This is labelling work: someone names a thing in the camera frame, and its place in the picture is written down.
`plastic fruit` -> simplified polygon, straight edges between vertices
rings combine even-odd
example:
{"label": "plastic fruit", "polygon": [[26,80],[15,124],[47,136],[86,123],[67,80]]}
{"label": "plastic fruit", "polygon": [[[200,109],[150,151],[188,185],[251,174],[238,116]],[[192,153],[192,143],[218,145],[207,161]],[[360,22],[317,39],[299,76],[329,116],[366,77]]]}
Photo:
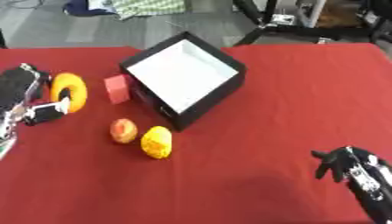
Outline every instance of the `plastic fruit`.
{"label": "plastic fruit", "polygon": [[110,125],[110,135],[119,144],[128,144],[137,137],[137,126],[128,119],[119,119]]}
{"label": "plastic fruit", "polygon": [[142,149],[152,158],[168,158],[172,153],[172,133],[164,127],[153,127],[142,137]]}
{"label": "plastic fruit", "polygon": [[83,79],[72,73],[58,74],[52,82],[52,102],[59,101],[60,93],[65,88],[69,89],[71,95],[71,103],[68,112],[74,113],[83,108],[88,98],[88,90]]}

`yellow lemon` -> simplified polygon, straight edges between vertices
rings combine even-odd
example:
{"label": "yellow lemon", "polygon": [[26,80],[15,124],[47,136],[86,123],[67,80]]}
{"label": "yellow lemon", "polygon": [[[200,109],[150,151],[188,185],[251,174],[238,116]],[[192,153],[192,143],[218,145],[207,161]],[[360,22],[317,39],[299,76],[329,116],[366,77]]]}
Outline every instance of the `yellow lemon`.
{"label": "yellow lemon", "polygon": [[142,137],[142,149],[152,158],[168,158],[172,153],[172,133],[161,126],[151,128]]}

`toy lemon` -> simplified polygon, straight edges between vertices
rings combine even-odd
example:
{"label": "toy lemon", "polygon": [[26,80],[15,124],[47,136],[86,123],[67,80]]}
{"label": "toy lemon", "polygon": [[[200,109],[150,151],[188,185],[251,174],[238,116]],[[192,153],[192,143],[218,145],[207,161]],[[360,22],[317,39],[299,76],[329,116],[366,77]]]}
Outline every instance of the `toy lemon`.
{"label": "toy lemon", "polygon": [[142,137],[142,149],[152,158],[168,158],[172,153],[172,133],[164,127],[153,127]]}
{"label": "toy lemon", "polygon": [[74,113],[80,110],[84,106],[84,104],[86,103],[86,99],[88,98],[88,90],[83,79],[72,73],[58,74],[52,82],[52,102],[59,101],[60,93],[64,89],[69,90],[71,98],[71,103],[68,111],[70,113]]}

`metal stand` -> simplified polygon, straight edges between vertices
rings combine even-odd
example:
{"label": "metal stand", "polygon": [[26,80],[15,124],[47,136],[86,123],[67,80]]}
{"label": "metal stand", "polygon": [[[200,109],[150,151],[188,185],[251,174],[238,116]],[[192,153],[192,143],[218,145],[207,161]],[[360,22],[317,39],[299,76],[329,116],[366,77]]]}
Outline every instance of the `metal stand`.
{"label": "metal stand", "polygon": [[[274,14],[277,7],[277,0],[268,0],[264,12],[260,12],[252,0],[234,0],[235,6],[242,11],[257,27],[240,40],[235,46],[250,45],[265,34],[293,34],[296,36],[315,38],[314,43],[325,43],[326,39],[339,40],[342,37],[371,37],[372,29],[367,26],[364,27],[336,27],[336,28],[314,28],[315,16],[311,19],[309,27],[303,25],[296,25],[295,22],[291,24],[282,24],[274,21],[274,18],[281,16]],[[321,12],[321,5],[324,6],[325,1],[319,1],[317,13]]]}
{"label": "metal stand", "polygon": [[5,44],[4,35],[3,35],[1,29],[0,29],[0,48],[3,48],[3,49],[7,48],[7,45]]}

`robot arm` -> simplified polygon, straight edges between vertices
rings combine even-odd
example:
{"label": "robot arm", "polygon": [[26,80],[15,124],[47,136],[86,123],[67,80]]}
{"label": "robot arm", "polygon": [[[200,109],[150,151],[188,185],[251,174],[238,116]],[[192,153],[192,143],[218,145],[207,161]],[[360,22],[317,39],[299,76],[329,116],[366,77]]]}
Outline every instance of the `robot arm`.
{"label": "robot arm", "polygon": [[[51,103],[30,106],[42,97],[44,85],[51,89]],[[63,73],[52,83],[48,73],[34,66],[21,64],[0,75],[0,159],[17,141],[17,124],[28,126],[49,122],[84,106],[87,89],[83,80]]]}
{"label": "robot arm", "polygon": [[348,189],[374,223],[392,223],[392,170],[384,160],[351,146],[330,153],[313,151],[312,155],[322,161],[316,170],[317,179],[331,170],[335,182],[346,180]]}

